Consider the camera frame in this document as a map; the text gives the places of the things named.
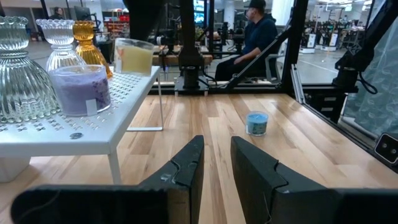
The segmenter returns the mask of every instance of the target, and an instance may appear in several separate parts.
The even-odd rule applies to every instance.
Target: black cap
[[[255,9],[265,9],[266,8],[266,1],[265,0],[251,0],[249,6]]]

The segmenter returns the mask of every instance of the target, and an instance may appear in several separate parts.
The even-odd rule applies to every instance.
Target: blue candle tin
[[[246,115],[246,133],[253,136],[266,134],[268,115],[260,111],[252,111]]]

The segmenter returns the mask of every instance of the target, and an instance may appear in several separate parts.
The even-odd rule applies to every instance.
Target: yellow candle
[[[118,73],[141,73],[150,75],[152,68],[151,50],[131,45],[117,46],[115,69]]]

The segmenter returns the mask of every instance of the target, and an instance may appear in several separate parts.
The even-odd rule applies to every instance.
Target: ribbed glass vase
[[[25,17],[0,16],[0,122],[50,116],[60,108],[47,72],[27,58]]]
[[[73,50],[73,20],[46,20],[37,19],[36,24],[41,26],[45,39],[52,44],[54,50],[47,60],[47,72],[60,67],[85,65],[86,62]]]
[[[93,45],[94,38],[94,22],[93,21],[76,21],[73,25],[73,35],[79,41],[76,53],[81,56],[88,65],[104,65],[106,69],[106,77],[113,76],[109,65],[102,53]]]

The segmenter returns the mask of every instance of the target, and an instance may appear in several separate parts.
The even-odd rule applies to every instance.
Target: lavender candle in glass jar
[[[50,72],[62,112],[92,116],[109,108],[111,97],[103,65],[62,67]]]

